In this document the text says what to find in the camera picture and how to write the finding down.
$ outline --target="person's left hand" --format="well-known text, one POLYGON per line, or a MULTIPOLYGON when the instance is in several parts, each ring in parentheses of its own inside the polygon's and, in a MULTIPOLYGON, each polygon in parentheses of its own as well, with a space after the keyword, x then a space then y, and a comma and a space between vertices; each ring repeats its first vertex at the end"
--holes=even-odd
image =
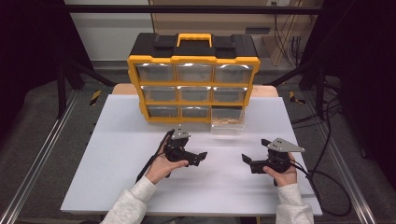
POLYGON ((154 162, 150 165, 148 172, 146 173, 146 178, 153 184, 157 184, 175 169, 189 164, 188 161, 169 161, 166 159, 165 154, 163 154, 163 147, 164 145, 160 149, 159 156, 157 156, 154 162))

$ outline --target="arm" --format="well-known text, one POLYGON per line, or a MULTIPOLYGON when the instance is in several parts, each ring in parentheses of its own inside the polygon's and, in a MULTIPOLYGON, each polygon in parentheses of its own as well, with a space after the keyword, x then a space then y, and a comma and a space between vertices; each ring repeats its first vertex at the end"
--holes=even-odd
POLYGON ((314 223, 311 205, 303 203, 297 184, 278 188, 276 223, 314 223))
POLYGON ((147 203, 155 190, 155 185, 143 176, 132 189, 122 191, 102 224, 140 223, 146 214, 147 203))
POLYGON ((146 214, 147 203, 154 194, 157 184, 176 168, 188 165, 188 161, 170 162, 163 154, 163 147, 154 162, 132 189, 125 189, 108 211, 102 224, 140 223, 146 214))
POLYGON ((303 203, 297 185, 297 171, 291 166, 285 173, 278 173, 265 166, 264 172, 273 177, 278 185, 280 205, 276 209, 276 223, 314 223, 312 208, 303 203))

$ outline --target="person's right hand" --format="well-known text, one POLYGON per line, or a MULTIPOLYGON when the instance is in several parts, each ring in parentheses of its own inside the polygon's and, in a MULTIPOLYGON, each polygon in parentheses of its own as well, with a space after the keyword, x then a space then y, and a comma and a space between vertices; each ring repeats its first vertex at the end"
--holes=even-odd
MULTIPOLYGON (((289 152, 289 158, 291 162, 294 161, 293 155, 289 152)), ((271 169, 271 167, 264 166, 262 168, 265 173, 274 178, 279 188, 297 183, 297 170, 294 166, 291 166, 285 173, 278 173, 277 171, 271 169)))
POLYGON ((165 147, 165 144, 166 140, 163 142, 157 158, 155 158, 154 162, 150 165, 148 172, 146 173, 146 177, 153 184, 157 184, 175 169, 187 166, 189 164, 188 161, 172 162, 166 159, 165 155, 163 154, 163 148, 165 147))

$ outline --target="white table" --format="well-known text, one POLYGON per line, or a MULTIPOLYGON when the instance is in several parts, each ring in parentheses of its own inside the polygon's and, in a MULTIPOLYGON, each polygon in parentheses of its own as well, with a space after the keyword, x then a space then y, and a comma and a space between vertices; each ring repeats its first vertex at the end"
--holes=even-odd
MULTIPOLYGON (((120 192, 131 188, 165 133, 177 124, 148 123, 140 114, 136 95, 108 95, 90 143, 66 194, 61 210, 73 214, 105 214, 120 192)), ((148 215, 264 216, 276 213, 277 189, 269 175, 253 175, 242 162, 244 153, 264 160, 261 139, 296 139, 282 98, 251 97, 246 127, 240 135, 210 133, 210 124, 185 123, 191 134, 186 150, 207 151, 198 167, 174 171, 162 180, 148 204, 148 215)), ((293 153, 304 166, 300 153, 293 153)), ((318 200, 304 177, 298 175, 305 203, 321 215, 318 200)))

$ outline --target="storage organizer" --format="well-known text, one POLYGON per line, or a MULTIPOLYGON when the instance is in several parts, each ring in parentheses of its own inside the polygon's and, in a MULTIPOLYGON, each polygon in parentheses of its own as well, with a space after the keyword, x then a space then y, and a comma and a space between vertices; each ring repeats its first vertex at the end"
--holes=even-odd
POLYGON ((240 130, 260 60, 250 35, 140 34, 129 76, 147 121, 240 130))

